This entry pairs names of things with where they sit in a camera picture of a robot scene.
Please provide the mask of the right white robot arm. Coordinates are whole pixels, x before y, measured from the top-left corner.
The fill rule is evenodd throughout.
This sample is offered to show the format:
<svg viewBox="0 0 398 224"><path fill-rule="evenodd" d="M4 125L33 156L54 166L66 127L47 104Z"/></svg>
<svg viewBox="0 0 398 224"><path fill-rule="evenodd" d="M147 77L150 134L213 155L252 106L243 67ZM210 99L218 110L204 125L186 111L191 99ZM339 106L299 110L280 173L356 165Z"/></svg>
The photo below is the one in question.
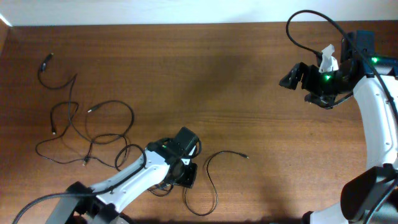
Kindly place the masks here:
<svg viewBox="0 0 398 224"><path fill-rule="evenodd" d="M358 30L332 45L317 65L296 64L279 85L308 91L305 101L332 109L354 97L366 138L366 171L343 187L340 201L307 212L302 223L397 223L397 59L377 55L374 33ZM345 98L337 100L343 94Z"/></svg>

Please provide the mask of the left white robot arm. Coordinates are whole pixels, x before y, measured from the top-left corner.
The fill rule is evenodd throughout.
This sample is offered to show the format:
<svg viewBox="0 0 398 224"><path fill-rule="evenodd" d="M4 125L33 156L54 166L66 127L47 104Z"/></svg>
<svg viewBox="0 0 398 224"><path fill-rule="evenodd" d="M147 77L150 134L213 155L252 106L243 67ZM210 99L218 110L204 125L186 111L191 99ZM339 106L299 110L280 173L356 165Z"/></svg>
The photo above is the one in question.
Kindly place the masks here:
<svg viewBox="0 0 398 224"><path fill-rule="evenodd" d="M192 188L198 166L191 160L201 152L199 137L182 127L174 138L150 142L143 155L107 180L85 187L67 188L47 223L76 223L75 213L88 215L87 223L115 223L140 194L161 183Z"/></svg>

